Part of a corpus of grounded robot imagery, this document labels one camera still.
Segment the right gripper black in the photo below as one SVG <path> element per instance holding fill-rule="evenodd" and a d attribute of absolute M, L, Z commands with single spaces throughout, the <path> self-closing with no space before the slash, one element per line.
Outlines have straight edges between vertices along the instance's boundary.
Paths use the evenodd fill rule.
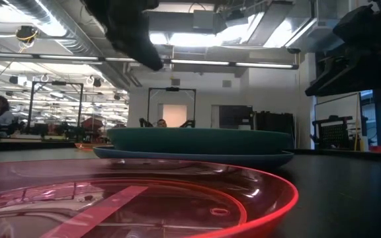
<path fill-rule="evenodd" d="M 346 47 L 376 55 L 324 59 L 322 74 L 305 94 L 325 97 L 381 89 L 381 0 L 366 0 L 365 5 L 349 11 L 333 33 Z"/>

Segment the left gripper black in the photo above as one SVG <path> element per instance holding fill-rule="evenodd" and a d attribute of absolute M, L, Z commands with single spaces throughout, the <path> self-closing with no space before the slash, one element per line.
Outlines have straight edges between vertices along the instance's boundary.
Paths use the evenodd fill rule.
<path fill-rule="evenodd" d="M 87 12 L 109 33 L 112 47 L 144 66 L 159 71 L 163 62 L 148 35 L 147 10 L 159 0 L 84 0 Z"/>

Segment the teal plastic plate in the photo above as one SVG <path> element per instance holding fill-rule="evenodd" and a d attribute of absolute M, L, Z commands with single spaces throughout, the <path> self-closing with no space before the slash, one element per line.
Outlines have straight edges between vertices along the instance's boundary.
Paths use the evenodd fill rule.
<path fill-rule="evenodd" d="M 122 151 L 203 155 L 270 155 L 292 149 L 281 132 L 216 128 L 115 128 L 107 131 Z"/>

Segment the orange transparent plastic plate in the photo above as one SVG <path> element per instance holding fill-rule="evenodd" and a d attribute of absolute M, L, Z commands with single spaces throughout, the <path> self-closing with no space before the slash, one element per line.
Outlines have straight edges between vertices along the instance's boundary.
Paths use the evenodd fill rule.
<path fill-rule="evenodd" d="M 75 143 L 76 148 L 83 151 L 92 151 L 94 147 L 107 146 L 107 143 Z"/>

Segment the red transparent plastic plate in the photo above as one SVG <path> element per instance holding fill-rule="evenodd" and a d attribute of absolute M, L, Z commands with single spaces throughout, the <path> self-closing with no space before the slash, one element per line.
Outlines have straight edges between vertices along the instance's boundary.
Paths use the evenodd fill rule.
<path fill-rule="evenodd" d="M 297 201 L 281 177 L 218 163 L 0 163 L 0 238 L 268 238 Z"/>

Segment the whiteboard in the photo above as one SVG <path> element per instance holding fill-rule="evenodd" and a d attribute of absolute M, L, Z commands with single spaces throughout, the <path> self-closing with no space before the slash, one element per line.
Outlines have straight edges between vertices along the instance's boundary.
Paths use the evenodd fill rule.
<path fill-rule="evenodd" d="M 359 146 L 359 140 L 362 136 L 360 93 L 318 97 L 314 112 L 315 120 L 328 119 L 332 115 L 352 116 L 353 119 L 348 121 L 347 126 L 350 141 L 349 150 L 355 150 L 355 147 Z"/>

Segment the long LED light bar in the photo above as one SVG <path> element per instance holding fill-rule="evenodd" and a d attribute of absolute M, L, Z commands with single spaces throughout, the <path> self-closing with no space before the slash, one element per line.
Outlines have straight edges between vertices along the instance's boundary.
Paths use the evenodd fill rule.
<path fill-rule="evenodd" d="M 121 63 L 137 63 L 132 58 L 104 57 L 104 56 L 65 56 L 65 55 L 49 55 L 49 54 L 22 54 L 22 53 L 1 53 L 0 58 L 31 60 L 56 60 L 56 61 L 79 61 L 82 63 L 96 62 L 121 62 Z M 181 59 L 162 59 L 164 64 L 185 64 L 185 65 L 210 65 L 222 67 L 245 67 L 245 68 L 265 68 L 265 69 L 291 69 L 299 68 L 297 64 L 283 63 L 264 63 L 264 62 L 238 62 L 238 61 L 209 61 L 209 60 L 181 60 Z"/>

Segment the bright doorway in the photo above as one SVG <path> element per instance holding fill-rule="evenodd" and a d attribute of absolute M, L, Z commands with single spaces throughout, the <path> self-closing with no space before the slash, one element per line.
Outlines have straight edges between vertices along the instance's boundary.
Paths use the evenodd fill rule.
<path fill-rule="evenodd" d="M 181 104 L 164 104 L 162 119 L 167 127 L 178 128 L 187 121 L 187 106 Z"/>

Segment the black folded panels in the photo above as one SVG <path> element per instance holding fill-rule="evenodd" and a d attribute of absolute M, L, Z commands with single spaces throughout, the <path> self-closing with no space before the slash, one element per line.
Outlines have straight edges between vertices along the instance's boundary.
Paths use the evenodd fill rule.
<path fill-rule="evenodd" d="M 290 136 L 289 149 L 295 148 L 295 123 L 293 114 L 261 111 L 255 113 L 257 130 L 280 132 Z"/>

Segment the red storage bins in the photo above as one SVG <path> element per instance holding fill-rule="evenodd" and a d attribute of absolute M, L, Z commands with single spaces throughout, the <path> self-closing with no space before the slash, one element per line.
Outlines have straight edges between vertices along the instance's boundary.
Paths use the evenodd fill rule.
<path fill-rule="evenodd" d="M 101 120 L 91 117 L 82 121 L 81 127 L 88 131 L 95 131 L 104 127 L 104 124 Z"/>

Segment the blue plastic plate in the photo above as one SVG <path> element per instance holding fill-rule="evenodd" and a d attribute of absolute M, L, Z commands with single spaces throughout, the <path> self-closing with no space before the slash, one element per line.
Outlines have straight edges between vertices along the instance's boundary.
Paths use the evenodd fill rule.
<path fill-rule="evenodd" d="M 173 159 L 182 161 L 200 161 L 207 163 L 223 163 L 258 169 L 281 167 L 290 162 L 294 154 L 282 151 L 274 155 L 206 155 L 183 153 L 156 153 L 139 151 L 122 151 L 113 146 L 94 147 L 93 151 L 99 158 L 106 159 Z"/>

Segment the black metal station frame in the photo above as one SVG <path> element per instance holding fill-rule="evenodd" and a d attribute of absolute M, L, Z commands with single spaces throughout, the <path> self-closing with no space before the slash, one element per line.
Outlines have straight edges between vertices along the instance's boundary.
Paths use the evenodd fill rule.
<path fill-rule="evenodd" d="M 180 128 L 194 128 L 196 121 L 196 89 L 180 89 L 178 87 L 148 89 L 148 107 L 146 121 L 152 127 L 157 127 L 157 121 L 162 119 L 164 104 L 181 104 L 187 106 L 187 121 Z"/>
<path fill-rule="evenodd" d="M 30 132 L 30 126 L 32 122 L 32 107 L 33 107 L 33 102 L 34 102 L 34 94 L 37 93 L 40 88 L 35 90 L 35 86 L 39 84 L 40 88 L 43 86 L 46 86 L 48 82 L 43 82 L 43 81 L 32 81 L 32 86 L 31 86 L 31 91 L 30 91 L 30 100 L 29 100 L 29 109 L 28 109 L 28 119 L 27 119 L 27 124 L 26 124 L 26 132 Z M 49 82 L 51 85 L 55 86 L 66 86 L 70 85 L 73 87 L 73 89 L 76 89 L 74 86 L 77 85 L 80 87 L 80 92 L 79 92 L 79 106 L 78 106 L 78 115 L 77 115 L 77 127 L 81 126 L 81 111 L 82 111 L 82 102 L 83 102 L 83 90 L 84 90 L 84 84 L 83 83 L 70 83 L 66 81 L 51 81 Z"/>

